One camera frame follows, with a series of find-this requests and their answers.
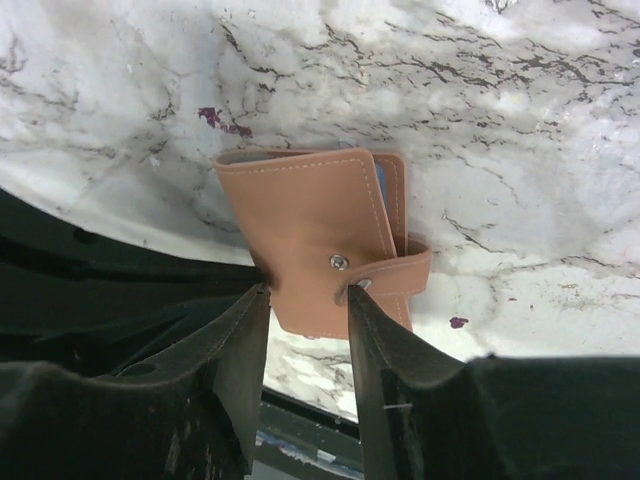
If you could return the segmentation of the tan leather card holder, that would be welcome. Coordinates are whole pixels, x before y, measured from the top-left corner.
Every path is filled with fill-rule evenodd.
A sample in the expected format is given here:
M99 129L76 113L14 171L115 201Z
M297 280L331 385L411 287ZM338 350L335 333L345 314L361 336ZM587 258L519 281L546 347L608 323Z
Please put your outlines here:
M400 154L248 149L214 168L283 330L347 338L351 285L411 326L409 299L426 288L431 249L408 230Z

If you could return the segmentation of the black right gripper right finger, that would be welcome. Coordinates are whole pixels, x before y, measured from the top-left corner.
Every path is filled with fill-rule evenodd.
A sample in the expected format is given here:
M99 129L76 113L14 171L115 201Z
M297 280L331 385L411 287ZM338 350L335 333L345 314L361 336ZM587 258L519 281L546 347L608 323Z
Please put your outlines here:
M348 291L368 479L635 479L635 357L460 362Z

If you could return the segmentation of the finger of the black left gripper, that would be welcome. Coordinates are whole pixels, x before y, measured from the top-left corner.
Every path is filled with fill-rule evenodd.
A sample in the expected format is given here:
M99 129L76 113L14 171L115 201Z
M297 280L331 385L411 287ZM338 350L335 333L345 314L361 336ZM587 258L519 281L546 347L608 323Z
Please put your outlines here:
M1 359L116 374L214 321L265 277L116 241L1 193Z

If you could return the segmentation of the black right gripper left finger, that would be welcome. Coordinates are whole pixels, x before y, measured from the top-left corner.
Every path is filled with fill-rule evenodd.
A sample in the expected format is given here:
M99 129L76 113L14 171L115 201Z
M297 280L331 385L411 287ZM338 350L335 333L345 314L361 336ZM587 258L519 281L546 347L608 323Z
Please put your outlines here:
M250 288L117 375L1 367L5 479L241 479L252 469L270 297Z

